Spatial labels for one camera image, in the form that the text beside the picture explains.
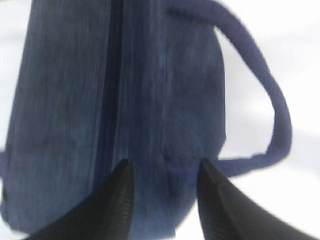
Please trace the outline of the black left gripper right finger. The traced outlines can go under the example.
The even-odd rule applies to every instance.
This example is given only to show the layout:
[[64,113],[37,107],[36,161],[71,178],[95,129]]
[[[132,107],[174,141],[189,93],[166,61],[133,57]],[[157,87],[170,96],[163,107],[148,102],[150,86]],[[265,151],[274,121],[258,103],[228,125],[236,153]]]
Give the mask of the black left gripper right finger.
[[196,182],[197,207],[206,240],[311,240],[236,188],[208,159]]

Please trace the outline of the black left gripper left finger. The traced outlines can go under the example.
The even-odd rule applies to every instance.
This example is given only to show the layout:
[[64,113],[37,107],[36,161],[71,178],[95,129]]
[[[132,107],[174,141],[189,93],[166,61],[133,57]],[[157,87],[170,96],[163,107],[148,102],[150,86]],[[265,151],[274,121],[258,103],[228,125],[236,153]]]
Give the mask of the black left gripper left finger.
[[126,240],[134,208],[134,168],[122,160],[79,205],[30,240]]

